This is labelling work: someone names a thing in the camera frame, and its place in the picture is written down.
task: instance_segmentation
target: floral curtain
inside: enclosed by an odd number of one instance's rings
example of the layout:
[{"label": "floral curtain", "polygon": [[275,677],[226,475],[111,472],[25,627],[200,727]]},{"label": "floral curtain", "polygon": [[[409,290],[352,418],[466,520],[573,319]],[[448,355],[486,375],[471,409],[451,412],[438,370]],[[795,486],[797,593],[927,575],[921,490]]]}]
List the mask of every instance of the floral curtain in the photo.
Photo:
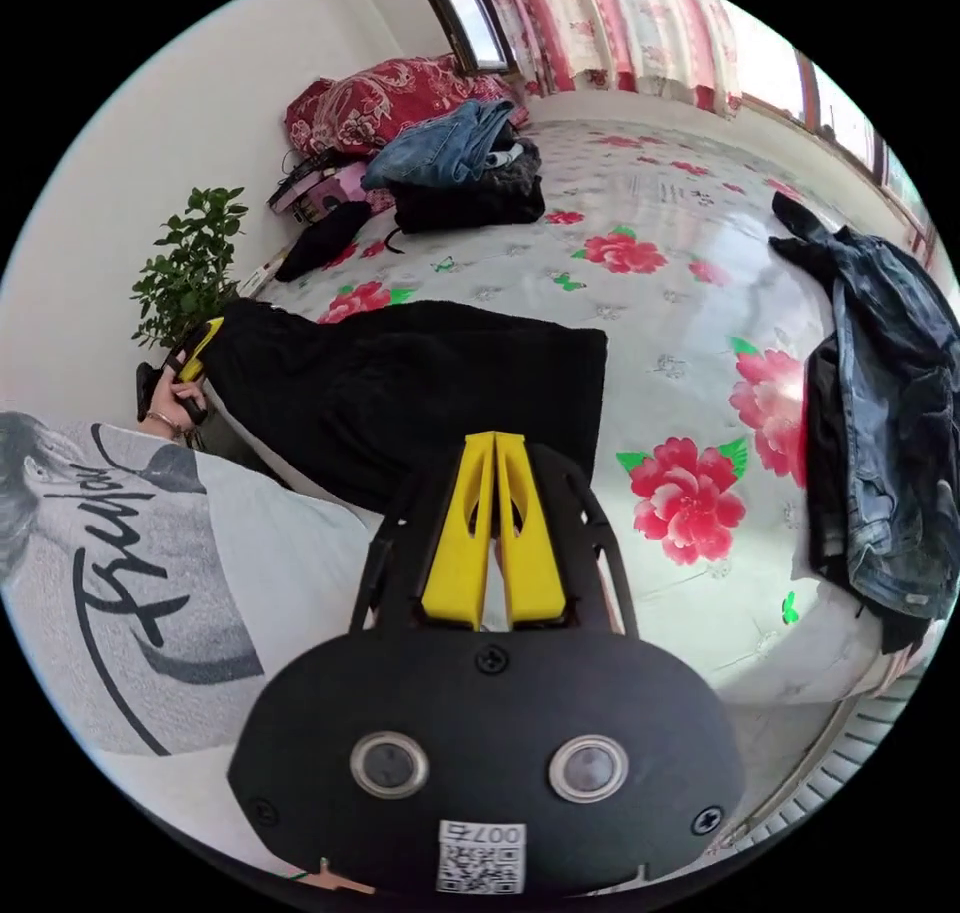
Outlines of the floral curtain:
[{"label": "floral curtain", "polygon": [[732,117],[733,28],[721,0],[493,0],[534,96],[627,90]]}]

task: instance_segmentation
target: qr code sticker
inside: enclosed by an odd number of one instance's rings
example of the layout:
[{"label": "qr code sticker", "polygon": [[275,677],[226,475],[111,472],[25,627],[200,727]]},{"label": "qr code sticker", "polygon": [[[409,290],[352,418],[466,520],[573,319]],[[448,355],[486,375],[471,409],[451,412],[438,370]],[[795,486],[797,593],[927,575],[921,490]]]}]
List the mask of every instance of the qr code sticker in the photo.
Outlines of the qr code sticker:
[{"label": "qr code sticker", "polygon": [[526,828],[521,824],[452,823],[440,825],[440,893],[522,893]]}]

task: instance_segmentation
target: floral bedspread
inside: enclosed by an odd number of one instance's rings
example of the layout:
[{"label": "floral bedspread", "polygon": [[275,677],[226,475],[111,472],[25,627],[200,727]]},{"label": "floral bedspread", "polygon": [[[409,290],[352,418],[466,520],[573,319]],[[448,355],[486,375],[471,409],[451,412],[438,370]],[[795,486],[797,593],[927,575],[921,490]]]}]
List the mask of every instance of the floral bedspread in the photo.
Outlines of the floral bedspread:
[{"label": "floral bedspread", "polygon": [[610,121],[525,130],[547,214],[406,237],[374,217],[323,270],[263,299],[319,322],[447,299],[610,337],[593,487],[641,636],[733,702],[834,700],[887,668],[879,624],[806,563],[803,362],[829,300],[767,247],[775,190],[845,219],[774,164]]}]

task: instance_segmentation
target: gray t-shirt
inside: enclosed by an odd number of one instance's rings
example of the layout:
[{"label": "gray t-shirt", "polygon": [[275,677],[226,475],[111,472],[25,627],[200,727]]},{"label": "gray t-shirt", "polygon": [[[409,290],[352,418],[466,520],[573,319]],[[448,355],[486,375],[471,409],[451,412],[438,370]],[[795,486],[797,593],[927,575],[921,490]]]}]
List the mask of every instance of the gray t-shirt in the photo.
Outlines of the gray t-shirt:
[{"label": "gray t-shirt", "polygon": [[0,461],[3,600],[64,723],[145,807],[273,868],[224,771],[267,680],[346,631],[366,528],[219,457],[99,424],[0,413]]}]

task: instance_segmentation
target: yellow plastic part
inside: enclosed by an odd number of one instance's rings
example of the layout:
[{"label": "yellow plastic part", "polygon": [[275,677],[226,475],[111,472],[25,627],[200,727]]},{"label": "yellow plastic part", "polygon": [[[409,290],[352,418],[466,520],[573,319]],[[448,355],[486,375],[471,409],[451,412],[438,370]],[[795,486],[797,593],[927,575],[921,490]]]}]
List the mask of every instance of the yellow plastic part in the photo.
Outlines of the yellow plastic part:
[{"label": "yellow plastic part", "polygon": [[[514,433],[497,433],[496,446],[507,618],[511,626],[559,620],[566,596],[524,439]],[[519,532],[511,529],[513,505],[520,514]]]},{"label": "yellow plastic part", "polygon": [[178,379],[181,383],[192,383],[203,372],[203,363],[200,361],[200,354],[207,344],[217,335],[217,330],[219,330],[221,326],[223,326],[222,316],[207,320],[206,336],[197,344],[197,348],[190,354],[189,359],[180,369]]},{"label": "yellow plastic part", "polygon": [[[493,520],[494,434],[466,437],[421,605],[431,619],[480,629]],[[476,510],[475,526],[470,522]]]}]

